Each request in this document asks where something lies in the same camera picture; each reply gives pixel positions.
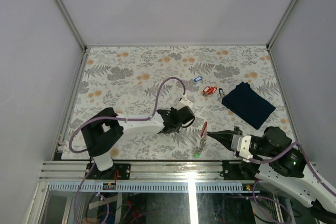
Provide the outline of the metal key holder red handle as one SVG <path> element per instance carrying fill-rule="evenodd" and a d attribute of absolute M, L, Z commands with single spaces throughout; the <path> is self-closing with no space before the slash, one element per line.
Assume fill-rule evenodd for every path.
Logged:
<path fill-rule="evenodd" d="M 206 145 L 207 126 L 208 126 L 208 122 L 204 122 L 202 130 L 201 130 L 201 134 L 200 134 L 200 144 L 194 153 L 195 155 L 200 155 Z"/>

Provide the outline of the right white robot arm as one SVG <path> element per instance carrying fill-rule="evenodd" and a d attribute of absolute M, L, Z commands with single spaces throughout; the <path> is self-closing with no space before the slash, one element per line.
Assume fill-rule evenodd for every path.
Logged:
<path fill-rule="evenodd" d="M 299 143 L 279 127 L 266 128 L 262 136 L 244 135 L 239 127 L 206 135 L 240 160 L 233 165 L 222 162 L 225 179 L 263 180 L 299 201 L 317 219 L 335 218 L 335 188 L 313 168 Z"/>

